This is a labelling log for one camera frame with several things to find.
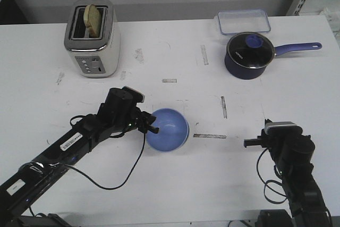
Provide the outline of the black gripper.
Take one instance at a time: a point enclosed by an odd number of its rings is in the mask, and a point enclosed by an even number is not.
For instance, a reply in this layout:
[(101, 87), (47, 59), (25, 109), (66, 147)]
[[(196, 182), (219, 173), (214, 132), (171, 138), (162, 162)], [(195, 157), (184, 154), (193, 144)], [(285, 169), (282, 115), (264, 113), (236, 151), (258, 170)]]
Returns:
[[(97, 112), (97, 119), (103, 124), (109, 133), (122, 133), (137, 127), (139, 108), (131, 94), (122, 88), (111, 88), (104, 103), (101, 103)], [(141, 112), (144, 123), (154, 123), (156, 117), (148, 112)], [(157, 134), (159, 128), (152, 125), (139, 126), (138, 130), (143, 134)]]
[[(265, 124), (268, 122), (273, 122), (270, 119), (265, 119)], [(303, 129), (296, 125), (295, 127), (290, 128), (281, 128), (281, 129), (275, 129), (273, 131), (269, 132), (269, 135), (265, 134), (264, 128), (261, 130), (261, 134), (253, 139), (245, 139), (243, 142), (243, 146), (245, 148), (249, 146), (261, 146), (262, 148), (270, 148), (272, 147), (272, 144), (274, 143), (275, 139), (278, 139), (279, 141), (283, 140), (283, 138), (290, 134), (302, 134)]]

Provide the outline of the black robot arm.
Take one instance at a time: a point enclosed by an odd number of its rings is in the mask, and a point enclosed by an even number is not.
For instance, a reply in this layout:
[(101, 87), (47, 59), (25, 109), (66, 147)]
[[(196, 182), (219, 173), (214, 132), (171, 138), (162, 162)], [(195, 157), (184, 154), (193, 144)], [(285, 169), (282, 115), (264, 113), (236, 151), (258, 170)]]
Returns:
[(303, 135), (300, 126), (266, 119), (261, 134), (244, 140), (244, 146), (261, 146), (269, 151), (291, 211), (263, 210), (256, 226), (332, 226), (330, 211), (312, 176), (315, 144), (310, 136)]
[(129, 87), (111, 88), (97, 114), (78, 116), (70, 131), (51, 144), (1, 185), (1, 225), (25, 212), (71, 166), (99, 143), (134, 129), (158, 132), (156, 117), (141, 111), (144, 95)]

